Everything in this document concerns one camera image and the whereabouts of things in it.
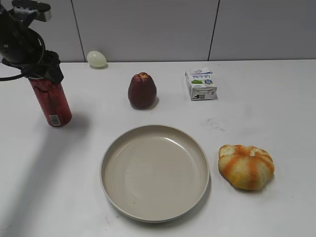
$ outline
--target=milk carton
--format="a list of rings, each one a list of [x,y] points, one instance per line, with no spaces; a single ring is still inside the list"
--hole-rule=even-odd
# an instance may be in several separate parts
[[[217,87],[208,68],[187,70],[186,83],[191,100],[214,100]]]

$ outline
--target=red bottle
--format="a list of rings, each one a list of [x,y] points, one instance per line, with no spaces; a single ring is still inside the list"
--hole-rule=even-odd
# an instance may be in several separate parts
[[[62,127],[72,118],[62,85],[47,79],[29,79],[49,125]]]

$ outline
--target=bread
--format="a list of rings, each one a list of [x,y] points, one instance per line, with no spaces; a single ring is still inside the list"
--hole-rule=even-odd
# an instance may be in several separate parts
[[[268,152],[243,145],[222,146],[219,149],[218,168],[234,187],[246,190],[261,189],[275,170]]]

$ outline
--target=pale yellow egg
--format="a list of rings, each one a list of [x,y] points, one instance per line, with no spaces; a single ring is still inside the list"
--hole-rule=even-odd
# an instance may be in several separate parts
[[[96,68],[104,67],[107,64],[107,59],[99,51],[91,51],[87,55],[88,63]]]

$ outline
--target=beige plate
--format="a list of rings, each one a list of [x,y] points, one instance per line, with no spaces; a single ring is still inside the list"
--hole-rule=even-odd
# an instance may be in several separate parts
[[[198,143],[178,129],[149,125],[113,142],[101,165],[109,200],[143,222],[179,217],[202,198],[209,181],[207,158]]]

